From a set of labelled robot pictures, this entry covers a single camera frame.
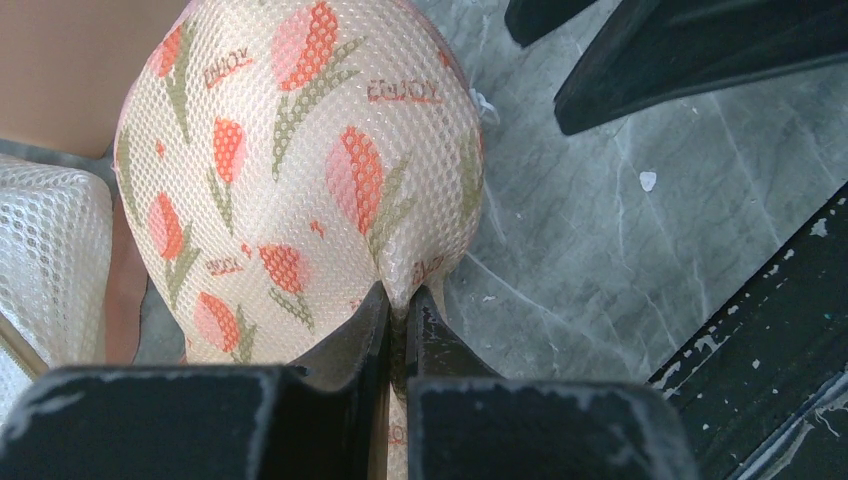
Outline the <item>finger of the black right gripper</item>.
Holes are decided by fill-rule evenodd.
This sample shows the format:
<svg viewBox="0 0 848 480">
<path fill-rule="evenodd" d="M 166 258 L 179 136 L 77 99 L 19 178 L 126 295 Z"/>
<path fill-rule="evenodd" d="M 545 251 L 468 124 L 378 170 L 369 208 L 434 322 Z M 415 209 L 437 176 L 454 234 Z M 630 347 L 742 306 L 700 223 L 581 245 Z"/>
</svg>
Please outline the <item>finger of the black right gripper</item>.
<svg viewBox="0 0 848 480">
<path fill-rule="evenodd" d="M 847 60 L 847 4 L 623 0 L 554 97 L 575 135 L 654 105 Z"/>
</svg>

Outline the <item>floral mesh laundry bag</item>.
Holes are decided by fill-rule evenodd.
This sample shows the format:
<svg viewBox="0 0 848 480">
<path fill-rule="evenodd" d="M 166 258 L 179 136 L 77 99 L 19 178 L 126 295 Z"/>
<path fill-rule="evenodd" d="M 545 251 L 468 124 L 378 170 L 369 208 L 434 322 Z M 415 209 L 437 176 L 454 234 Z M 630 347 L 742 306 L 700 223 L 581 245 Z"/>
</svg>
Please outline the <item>floral mesh laundry bag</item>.
<svg viewBox="0 0 848 480">
<path fill-rule="evenodd" d="M 408 475 L 406 314 L 481 216 L 474 92 L 410 1 L 192 1 L 130 88 L 114 168 L 183 362 L 304 354 L 381 282 L 388 472 Z"/>
</svg>

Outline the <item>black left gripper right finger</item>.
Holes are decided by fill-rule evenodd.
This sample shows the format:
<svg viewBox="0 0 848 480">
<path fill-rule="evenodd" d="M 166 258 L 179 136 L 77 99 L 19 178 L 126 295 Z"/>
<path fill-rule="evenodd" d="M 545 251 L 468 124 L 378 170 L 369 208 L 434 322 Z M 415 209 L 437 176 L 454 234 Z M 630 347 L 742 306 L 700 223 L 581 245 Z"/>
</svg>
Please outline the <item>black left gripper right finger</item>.
<svg viewBox="0 0 848 480">
<path fill-rule="evenodd" d="M 427 288 L 407 318 L 412 479 L 695 479 L 682 422 L 651 387 L 516 380 L 442 319 Z"/>
</svg>

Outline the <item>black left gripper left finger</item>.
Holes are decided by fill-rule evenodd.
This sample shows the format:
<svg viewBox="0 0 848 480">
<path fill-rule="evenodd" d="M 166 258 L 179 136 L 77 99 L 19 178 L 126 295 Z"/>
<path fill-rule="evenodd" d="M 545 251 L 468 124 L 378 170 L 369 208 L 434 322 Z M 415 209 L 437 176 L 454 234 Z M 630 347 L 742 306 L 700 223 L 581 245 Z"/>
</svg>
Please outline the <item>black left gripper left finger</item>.
<svg viewBox="0 0 848 480">
<path fill-rule="evenodd" d="M 383 479 L 390 303 L 287 364 L 66 367 L 19 398 L 5 479 Z"/>
</svg>

